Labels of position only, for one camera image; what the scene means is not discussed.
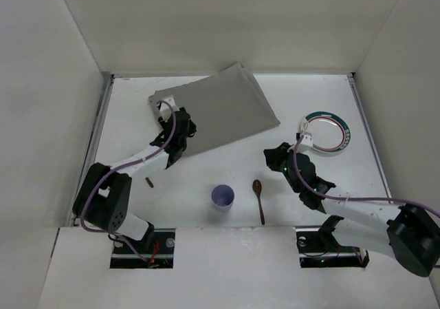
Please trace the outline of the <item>brown wooden spoon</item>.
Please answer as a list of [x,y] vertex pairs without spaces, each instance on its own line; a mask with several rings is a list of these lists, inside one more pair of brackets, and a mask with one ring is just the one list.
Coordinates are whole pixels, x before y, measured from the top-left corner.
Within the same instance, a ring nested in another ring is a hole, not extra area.
[[263,206],[262,206],[262,202],[261,202],[262,184],[261,184],[260,180],[253,181],[252,190],[258,200],[258,209],[259,209],[261,224],[264,226],[265,225],[265,216],[264,216]]

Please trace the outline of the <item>grey cloth placemat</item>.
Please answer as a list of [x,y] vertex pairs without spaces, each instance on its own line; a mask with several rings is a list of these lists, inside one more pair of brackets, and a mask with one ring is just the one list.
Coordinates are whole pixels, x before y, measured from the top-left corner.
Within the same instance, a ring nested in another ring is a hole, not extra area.
[[156,105],[172,96],[190,114],[197,131],[183,156],[189,157],[254,136],[280,125],[263,90],[250,70],[235,63],[201,80],[156,91],[148,101]]

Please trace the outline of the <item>white plate green red rim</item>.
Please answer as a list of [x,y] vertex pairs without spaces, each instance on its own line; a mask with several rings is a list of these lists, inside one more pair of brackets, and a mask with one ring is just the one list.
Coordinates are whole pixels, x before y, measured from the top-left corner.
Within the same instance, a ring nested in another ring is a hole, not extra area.
[[351,130],[347,123],[327,111],[315,111],[306,115],[300,122],[299,133],[301,132],[312,135],[312,149],[320,153],[339,153],[351,141]]

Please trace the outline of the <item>brown wooden fork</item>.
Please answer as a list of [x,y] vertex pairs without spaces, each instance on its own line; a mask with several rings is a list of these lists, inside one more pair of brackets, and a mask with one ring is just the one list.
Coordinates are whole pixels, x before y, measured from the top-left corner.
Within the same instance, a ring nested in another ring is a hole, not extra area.
[[154,188],[154,184],[152,183],[152,181],[149,178],[145,178],[145,180],[151,188]]

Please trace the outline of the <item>lilac plastic cup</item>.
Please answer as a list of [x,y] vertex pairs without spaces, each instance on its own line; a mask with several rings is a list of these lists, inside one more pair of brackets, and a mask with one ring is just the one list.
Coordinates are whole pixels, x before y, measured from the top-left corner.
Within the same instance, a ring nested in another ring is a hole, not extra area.
[[211,193],[211,202],[213,206],[222,212],[229,211],[234,203],[234,191],[226,184],[216,186]]

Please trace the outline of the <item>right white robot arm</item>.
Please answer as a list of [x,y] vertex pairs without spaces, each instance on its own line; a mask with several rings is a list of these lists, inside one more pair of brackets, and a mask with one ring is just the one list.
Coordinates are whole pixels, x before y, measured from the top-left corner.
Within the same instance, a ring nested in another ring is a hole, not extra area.
[[354,198],[319,177],[310,158],[286,142],[263,154],[267,167],[282,173],[308,209],[327,215],[317,231],[327,252],[374,251],[418,277],[430,276],[439,261],[439,225],[432,209],[410,200]]

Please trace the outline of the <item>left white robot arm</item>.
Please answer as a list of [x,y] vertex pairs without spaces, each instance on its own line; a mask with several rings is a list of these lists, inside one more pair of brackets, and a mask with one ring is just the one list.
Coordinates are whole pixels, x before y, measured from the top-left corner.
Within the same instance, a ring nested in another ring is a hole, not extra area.
[[183,107],[165,101],[160,104],[162,132],[140,153],[123,162],[89,167],[73,205],[73,214],[89,232],[117,235],[135,242],[149,242],[154,226],[129,212],[135,175],[149,177],[173,166],[187,148],[196,125]]

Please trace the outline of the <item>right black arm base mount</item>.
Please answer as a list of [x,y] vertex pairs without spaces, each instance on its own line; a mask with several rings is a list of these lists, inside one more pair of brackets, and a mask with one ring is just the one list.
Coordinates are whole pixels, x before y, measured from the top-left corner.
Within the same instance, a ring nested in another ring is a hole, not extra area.
[[330,216],[321,226],[296,228],[296,246],[301,268],[366,268],[369,253],[343,246],[333,236],[341,217]]

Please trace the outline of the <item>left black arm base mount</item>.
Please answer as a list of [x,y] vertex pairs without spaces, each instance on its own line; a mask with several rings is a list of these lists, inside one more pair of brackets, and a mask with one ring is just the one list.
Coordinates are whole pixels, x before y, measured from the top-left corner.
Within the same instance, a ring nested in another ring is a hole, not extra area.
[[109,235],[113,242],[110,269],[171,269],[174,264],[176,230],[151,226],[144,239]]

